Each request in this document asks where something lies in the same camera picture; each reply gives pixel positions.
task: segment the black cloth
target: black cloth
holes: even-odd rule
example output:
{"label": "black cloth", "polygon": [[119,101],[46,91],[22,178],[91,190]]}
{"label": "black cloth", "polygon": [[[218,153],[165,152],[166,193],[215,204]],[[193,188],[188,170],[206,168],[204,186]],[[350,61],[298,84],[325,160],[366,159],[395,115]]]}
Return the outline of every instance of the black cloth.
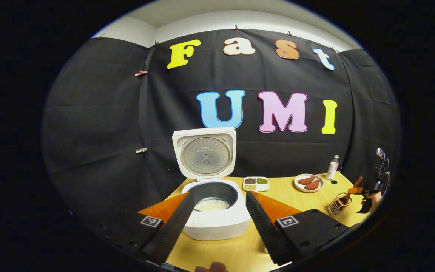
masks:
{"label": "black cloth", "polygon": [[[235,37],[247,38],[256,52],[226,55],[224,41]],[[169,47],[194,39],[201,45],[185,57],[188,63],[167,69]],[[278,39],[293,41],[300,57],[279,57]],[[316,48],[328,54],[333,71],[312,51]],[[140,70],[148,74],[134,76]],[[207,31],[150,49],[93,38],[68,61],[48,96],[42,130],[45,163],[66,203],[88,224],[125,207],[148,207],[164,200],[186,178],[171,136],[178,130],[204,128],[196,96],[218,92],[217,115],[226,121],[231,103],[225,93],[241,89],[246,93],[243,122],[236,128],[236,165],[230,176],[324,173],[337,154],[350,181],[358,175],[365,180],[376,166],[376,147],[387,153],[392,165],[399,155],[400,125],[394,121],[398,106],[386,82],[363,50],[337,54],[326,45],[272,31]],[[307,131],[260,132],[261,91],[276,92],[284,105],[292,93],[306,94]],[[326,99],[338,105],[333,135],[321,133]],[[145,153],[135,153],[143,147]]]}

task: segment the white bottle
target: white bottle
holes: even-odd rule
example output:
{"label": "white bottle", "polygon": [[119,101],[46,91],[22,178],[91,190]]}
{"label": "white bottle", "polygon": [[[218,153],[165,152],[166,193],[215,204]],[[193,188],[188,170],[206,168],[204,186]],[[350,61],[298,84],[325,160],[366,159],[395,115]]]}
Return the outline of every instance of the white bottle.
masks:
{"label": "white bottle", "polygon": [[330,162],[330,166],[328,167],[326,179],[327,180],[333,179],[335,173],[337,172],[337,169],[338,169],[338,155],[335,155],[335,158],[332,160],[332,162]]}

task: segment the blue letter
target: blue letter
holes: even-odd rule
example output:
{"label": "blue letter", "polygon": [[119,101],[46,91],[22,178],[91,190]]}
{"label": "blue letter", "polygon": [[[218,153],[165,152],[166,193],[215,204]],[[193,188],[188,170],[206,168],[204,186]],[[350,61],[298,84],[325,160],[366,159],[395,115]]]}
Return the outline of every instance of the blue letter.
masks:
{"label": "blue letter", "polygon": [[318,55],[318,57],[320,58],[321,63],[322,63],[325,67],[327,67],[327,68],[330,69],[330,70],[335,69],[335,67],[333,67],[333,65],[331,65],[331,64],[328,62],[329,57],[328,57],[327,54],[325,54],[325,53],[323,52],[323,50],[317,48],[317,49],[314,49],[313,52],[314,52],[315,54]]}
{"label": "blue letter", "polygon": [[201,118],[205,127],[233,127],[237,128],[243,122],[243,101],[246,93],[243,90],[226,91],[226,96],[231,99],[231,119],[223,122],[218,119],[216,100],[219,93],[208,91],[200,93],[196,99],[201,103]]}

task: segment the inner pot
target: inner pot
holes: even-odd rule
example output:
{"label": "inner pot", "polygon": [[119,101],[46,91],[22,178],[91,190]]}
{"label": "inner pot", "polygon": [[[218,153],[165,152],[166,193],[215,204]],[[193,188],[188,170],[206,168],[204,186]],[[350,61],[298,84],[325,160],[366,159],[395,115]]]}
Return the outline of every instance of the inner pot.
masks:
{"label": "inner pot", "polygon": [[234,205],[238,200],[238,192],[234,187],[223,182],[206,182],[198,184],[189,189],[194,195],[194,206],[204,200],[222,200],[229,204],[229,207]]}

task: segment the table surface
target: table surface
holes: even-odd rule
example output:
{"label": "table surface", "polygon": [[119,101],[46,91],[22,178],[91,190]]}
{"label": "table surface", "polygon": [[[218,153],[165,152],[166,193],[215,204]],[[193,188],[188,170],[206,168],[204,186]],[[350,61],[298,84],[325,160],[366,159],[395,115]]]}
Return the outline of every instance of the table surface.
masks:
{"label": "table surface", "polygon": [[[326,207],[337,194],[346,192],[349,188],[353,187],[353,184],[340,172],[337,172],[333,178],[333,180],[337,181],[337,184],[331,184],[330,181],[327,181],[325,179],[326,173],[317,174],[317,176],[323,179],[324,185],[314,193],[305,193],[298,190],[293,184],[295,177],[268,178],[270,189],[260,193],[302,212],[318,209],[330,215]],[[222,179],[236,182],[246,196],[246,191],[243,190],[244,178],[224,177]],[[186,184],[195,181],[195,179],[186,179],[166,199],[178,196]],[[361,223],[369,215],[369,213],[357,213],[361,209],[361,195],[351,195],[350,198],[352,198],[352,203],[339,215],[333,217],[347,227]],[[194,240],[183,231],[166,262],[181,269],[194,272],[196,266],[209,267],[213,261],[224,263],[229,272],[267,272],[284,266],[274,264],[269,254],[264,252],[264,244],[259,237],[253,221],[249,224],[245,234],[226,240]]]}

